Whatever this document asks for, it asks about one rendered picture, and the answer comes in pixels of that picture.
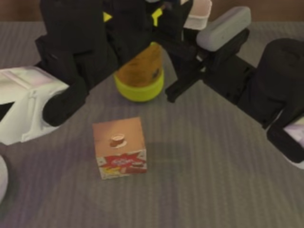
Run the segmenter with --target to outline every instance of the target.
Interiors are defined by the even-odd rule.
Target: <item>small cardboard box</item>
[[[103,180],[147,172],[140,118],[93,125],[97,164]]]

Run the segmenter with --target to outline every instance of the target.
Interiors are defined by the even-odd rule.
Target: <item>yellow rim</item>
[[[161,73],[160,78],[152,85],[146,87],[131,87],[123,84],[115,75],[115,82],[118,91],[122,96],[130,101],[134,102],[147,102],[156,98],[162,91],[164,86],[164,70]]]

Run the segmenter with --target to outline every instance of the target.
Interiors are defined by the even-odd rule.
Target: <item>white plate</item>
[[[0,156],[0,203],[2,202],[9,183],[9,172],[4,159]]]

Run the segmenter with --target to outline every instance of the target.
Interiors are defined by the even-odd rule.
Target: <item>brown wall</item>
[[[40,20],[39,0],[0,0],[0,21]],[[213,0],[211,19],[234,6],[252,9],[255,21],[304,21],[304,0]]]

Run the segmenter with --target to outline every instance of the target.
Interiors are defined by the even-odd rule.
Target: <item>brown box top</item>
[[[93,124],[96,157],[107,157],[145,149],[139,117]]]

